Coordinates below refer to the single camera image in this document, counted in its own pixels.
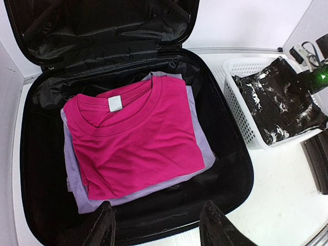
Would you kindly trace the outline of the black ribbed hard-shell suitcase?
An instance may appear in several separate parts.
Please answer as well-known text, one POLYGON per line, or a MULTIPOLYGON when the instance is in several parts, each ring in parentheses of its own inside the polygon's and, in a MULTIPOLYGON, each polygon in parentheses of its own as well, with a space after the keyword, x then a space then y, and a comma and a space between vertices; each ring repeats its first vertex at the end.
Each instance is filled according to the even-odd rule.
POLYGON ((249 196, 251 159, 214 75, 182 47, 199 1, 5 1, 41 67, 24 104, 20 188, 43 245, 84 245, 115 211, 115 245, 199 227, 249 196))

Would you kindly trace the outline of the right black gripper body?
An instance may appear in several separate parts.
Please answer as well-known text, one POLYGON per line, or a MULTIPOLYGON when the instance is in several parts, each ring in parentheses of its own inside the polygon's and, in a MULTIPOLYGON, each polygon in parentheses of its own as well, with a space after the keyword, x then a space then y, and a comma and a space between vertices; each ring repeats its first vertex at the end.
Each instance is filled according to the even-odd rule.
POLYGON ((301 85, 306 91, 315 94, 327 87, 327 59, 320 63, 320 66, 310 72, 303 71, 298 74, 301 85))

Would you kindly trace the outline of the black pouch with pink end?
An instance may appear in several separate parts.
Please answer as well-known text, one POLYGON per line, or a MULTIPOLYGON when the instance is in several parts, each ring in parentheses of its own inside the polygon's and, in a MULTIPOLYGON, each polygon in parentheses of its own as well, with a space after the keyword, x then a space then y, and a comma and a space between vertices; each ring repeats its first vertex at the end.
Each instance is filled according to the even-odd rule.
POLYGON ((317 190, 327 195, 327 130, 301 143, 317 190))

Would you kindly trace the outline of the black white patterned pouch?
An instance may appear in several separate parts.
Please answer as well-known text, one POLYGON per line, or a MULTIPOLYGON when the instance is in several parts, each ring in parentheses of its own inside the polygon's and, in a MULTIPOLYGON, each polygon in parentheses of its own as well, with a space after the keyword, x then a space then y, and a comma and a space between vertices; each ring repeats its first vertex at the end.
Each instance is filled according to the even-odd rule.
POLYGON ((235 75, 233 80, 267 145, 326 129, 327 116, 313 102, 302 74, 284 58, 276 58, 253 75, 235 75))

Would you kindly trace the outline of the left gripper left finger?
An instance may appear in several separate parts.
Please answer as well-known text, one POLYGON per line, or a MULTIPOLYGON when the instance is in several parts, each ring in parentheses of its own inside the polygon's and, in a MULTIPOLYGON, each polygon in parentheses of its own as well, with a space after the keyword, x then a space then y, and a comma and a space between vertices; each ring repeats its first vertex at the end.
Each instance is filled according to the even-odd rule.
POLYGON ((111 204, 103 202, 95 213, 97 216, 84 245, 115 245, 116 220, 111 204))

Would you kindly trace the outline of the white perforated plastic basket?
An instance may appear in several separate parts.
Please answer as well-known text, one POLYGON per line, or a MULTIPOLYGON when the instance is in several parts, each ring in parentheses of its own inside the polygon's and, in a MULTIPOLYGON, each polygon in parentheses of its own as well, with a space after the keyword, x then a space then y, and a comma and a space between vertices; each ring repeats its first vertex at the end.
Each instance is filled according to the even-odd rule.
POLYGON ((272 145, 267 145, 262 139, 251 112, 233 80, 233 76, 245 77, 258 73, 274 59, 275 57, 237 57, 228 58, 222 62, 223 94, 249 149, 263 149, 274 152, 289 145, 299 144, 322 132, 320 129, 311 129, 272 145))

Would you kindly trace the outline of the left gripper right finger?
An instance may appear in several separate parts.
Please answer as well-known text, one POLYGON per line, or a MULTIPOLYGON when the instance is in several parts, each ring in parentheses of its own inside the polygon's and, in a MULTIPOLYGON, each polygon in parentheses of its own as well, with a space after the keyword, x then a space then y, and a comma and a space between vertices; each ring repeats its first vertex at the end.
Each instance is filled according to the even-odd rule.
POLYGON ((215 204, 207 201, 200 213, 200 241, 205 246, 245 246, 254 243, 244 236, 215 204))

